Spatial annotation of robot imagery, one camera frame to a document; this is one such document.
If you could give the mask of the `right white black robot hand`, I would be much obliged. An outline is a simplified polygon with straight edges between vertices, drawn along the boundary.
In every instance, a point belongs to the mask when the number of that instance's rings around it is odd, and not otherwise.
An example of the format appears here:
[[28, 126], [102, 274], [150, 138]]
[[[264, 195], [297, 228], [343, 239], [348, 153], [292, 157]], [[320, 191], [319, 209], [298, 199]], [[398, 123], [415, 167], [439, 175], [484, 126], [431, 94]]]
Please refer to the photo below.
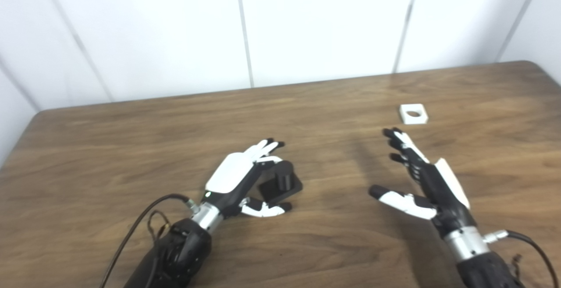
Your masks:
[[370, 196], [410, 216], [430, 220], [441, 238], [462, 228], [475, 228], [467, 196], [447, 161], [440, 158], [431, 162], [401, 129], [384, 128], [382, 133], [397, 151], [389, 155], [390, 159], [406, 168], [423, 195], [372, 185]]

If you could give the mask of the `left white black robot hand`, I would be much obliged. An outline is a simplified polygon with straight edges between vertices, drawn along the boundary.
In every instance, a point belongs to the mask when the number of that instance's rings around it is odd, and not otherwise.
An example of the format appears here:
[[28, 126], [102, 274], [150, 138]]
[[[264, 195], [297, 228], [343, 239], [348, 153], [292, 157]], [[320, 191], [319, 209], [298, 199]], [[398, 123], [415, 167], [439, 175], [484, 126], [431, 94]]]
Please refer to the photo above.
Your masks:
[[241, 213], [252, 217], [274, 217], [291, 211], [290, 203], [272, 205], [249, 196], [263, 172], [282, 161], [273, 152], [283, 146], [284, 142], [269, 138], [243, 152], [228, 154], [205, 184], [202, 204], [217, 208], [225, 220]]

